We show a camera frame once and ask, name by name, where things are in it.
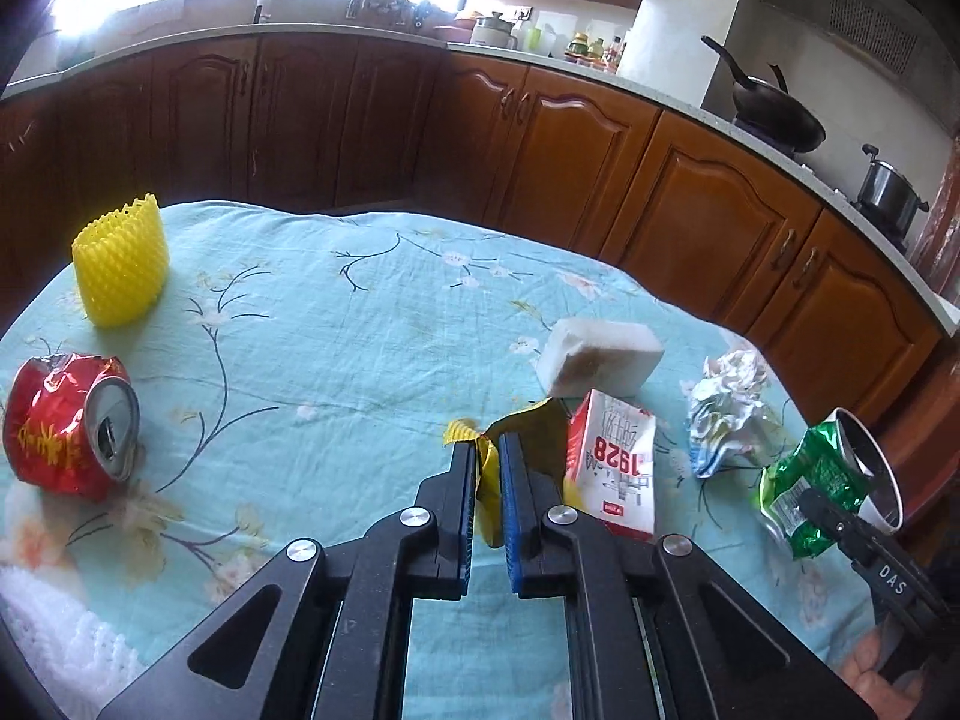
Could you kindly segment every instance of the black frying pan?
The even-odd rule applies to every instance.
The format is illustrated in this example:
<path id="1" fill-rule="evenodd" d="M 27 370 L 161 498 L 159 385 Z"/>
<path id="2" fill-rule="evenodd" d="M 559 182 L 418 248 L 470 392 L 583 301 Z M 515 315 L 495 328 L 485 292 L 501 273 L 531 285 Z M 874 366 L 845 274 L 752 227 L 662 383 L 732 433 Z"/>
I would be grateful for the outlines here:
<path id="1" fill-rule="evenodd" d="M 744 122 L 762 129 L 771 138 L 786 146 L 793 146 L 800 154 L 813 151 L 827 140 L 824 126 L 787 93 L 786 79 L 779 67 L 770 66 L 781 87 L 778 89 L 763 79 L 747 76 L 736 64 L 731 52 L 712 37 L 704 35 L 701 40 L 715 50 L 730 67 L 733 73 L 733 104 Z"/>

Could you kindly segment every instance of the white lace cloth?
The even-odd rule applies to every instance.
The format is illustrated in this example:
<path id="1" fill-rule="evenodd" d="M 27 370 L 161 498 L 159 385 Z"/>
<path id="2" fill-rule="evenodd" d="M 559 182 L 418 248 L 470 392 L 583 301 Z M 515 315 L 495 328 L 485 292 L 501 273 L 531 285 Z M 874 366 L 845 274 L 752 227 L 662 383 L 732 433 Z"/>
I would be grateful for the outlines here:
<path id="1" fill-rule="evenodd" d="M 0 613 L 30 668 L 70 720 L 93 720 L 143 671 L 136 650 L 107 623 L 22 568 L 0 568 Z"/>

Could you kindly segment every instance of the triangular cutout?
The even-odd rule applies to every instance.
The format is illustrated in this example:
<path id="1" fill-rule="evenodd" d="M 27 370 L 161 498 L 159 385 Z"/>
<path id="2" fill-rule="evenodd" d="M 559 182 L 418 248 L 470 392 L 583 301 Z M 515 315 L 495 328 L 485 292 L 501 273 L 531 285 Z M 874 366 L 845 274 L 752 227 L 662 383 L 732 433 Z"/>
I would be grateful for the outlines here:
<path id="1" fill-rule="evenodd" d="M 701 584 L 700 598 L 733 678 L 753 682 L 786 668 L 786 653 L 723 590 L 715 584 Z"/>
<path id="2" fill-rule="evenodd" d="M 190 671 L 224 688 L 243 688 L 282 594 L 277 584 L 261 587 L 190 654 L 186 661 Z"/>

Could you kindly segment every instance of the barcode label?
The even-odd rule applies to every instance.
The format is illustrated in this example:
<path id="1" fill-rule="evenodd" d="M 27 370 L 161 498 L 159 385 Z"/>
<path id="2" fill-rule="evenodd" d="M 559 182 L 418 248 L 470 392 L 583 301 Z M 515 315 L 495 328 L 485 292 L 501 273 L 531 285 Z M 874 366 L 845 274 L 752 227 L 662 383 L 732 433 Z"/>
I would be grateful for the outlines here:
<path id="1" fill-rule="evenodd" d="M 770 504 L 771 514 L 779 519 L 787 536 L 793 536 L 794 531 L 806 522 L 806 517 L 800 513 L 800 495 L 809 489 L 810 483 L 802 476 L 792 488 L 778 495 Z"/>

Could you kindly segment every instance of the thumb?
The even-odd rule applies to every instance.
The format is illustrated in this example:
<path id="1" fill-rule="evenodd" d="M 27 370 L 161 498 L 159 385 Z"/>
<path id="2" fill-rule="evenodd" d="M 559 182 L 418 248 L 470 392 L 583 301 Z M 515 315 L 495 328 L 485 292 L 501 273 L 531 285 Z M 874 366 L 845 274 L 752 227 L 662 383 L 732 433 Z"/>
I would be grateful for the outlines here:
<path id="1" fill-rule="evenodd" d="M 878 720 L 907 720 L 917 707 L 917 701 L 891 688 L 880 674 L 868 671 L 853 685 L 856 694 L 869 705 Z"/>

